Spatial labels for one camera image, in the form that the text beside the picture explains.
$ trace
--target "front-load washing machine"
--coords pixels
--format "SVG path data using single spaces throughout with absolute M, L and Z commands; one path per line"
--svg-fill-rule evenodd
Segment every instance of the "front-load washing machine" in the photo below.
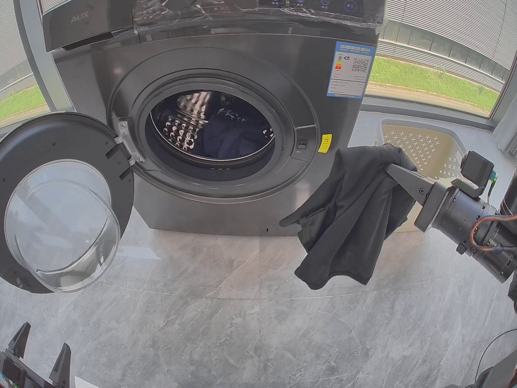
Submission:
M 296 234 L 278 222 L 348 145 L 385 1 L 70 0 L 45 13 L 76 112 L 0 144 L 2 277 L 87 286 L 133 205 L 152 229 Z

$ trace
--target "marble floor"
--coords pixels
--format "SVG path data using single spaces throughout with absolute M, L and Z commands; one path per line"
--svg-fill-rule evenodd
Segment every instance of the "marble floor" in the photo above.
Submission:
M 361 113 L 351 145 L 373 145 L 382 118 Z M 491 133 L 443 125 L 496 163 L 498 204 L 515 160 Z M 133 210 L 89 288 L 33 295 L 0 281 L 0 344 L 29 321 L 35 371 L 48 377 L 67 342 L 72 375 L 102 388 L 444 388 L 473 383 L 487 344 L 517 327 L 509 283 L 435 230 L 386 240 L 366 286 L 336 277 L 312 291 L 294 276 L 304 255 L 296 237 L 154 231 Z M 481 369 L 515 348 L 517 333 L 500 338 Z

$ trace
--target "aux logo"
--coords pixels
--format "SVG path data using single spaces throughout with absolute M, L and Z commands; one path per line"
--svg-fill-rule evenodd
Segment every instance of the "aux logo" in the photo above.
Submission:
M 72 17 L 72 21 L 70 23 L 78 22 L 79 20 L 83 20 L 88 17 L 88 12 L 81 13 L 80 15 Z

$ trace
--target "white laundry basket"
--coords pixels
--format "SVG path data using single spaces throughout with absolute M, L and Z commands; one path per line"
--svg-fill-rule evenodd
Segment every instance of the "white laundry basket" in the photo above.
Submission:
M 448 128 L 411 120 L 384 119 L 378 126 L 378 145 L 393 144 L 404 150 L 430 178 L 451 178 L 460 175 L 460 162 L 466 153 L 456 133 Z M 415 231 L 415 220 L 422 206 L 411 209 L 407 221 L 396 231 Z

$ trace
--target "yellow warning sticker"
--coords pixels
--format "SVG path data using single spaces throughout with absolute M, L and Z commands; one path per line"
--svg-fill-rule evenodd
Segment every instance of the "yellow warning sticker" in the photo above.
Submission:
M 332 142 L 332 134 L 327 133 L 326 135 L 322 135 L 322 143 L 320 145 L 320 149 L 318 152 L 327 152 L 328 148 L 330 148 L 330 143 Z

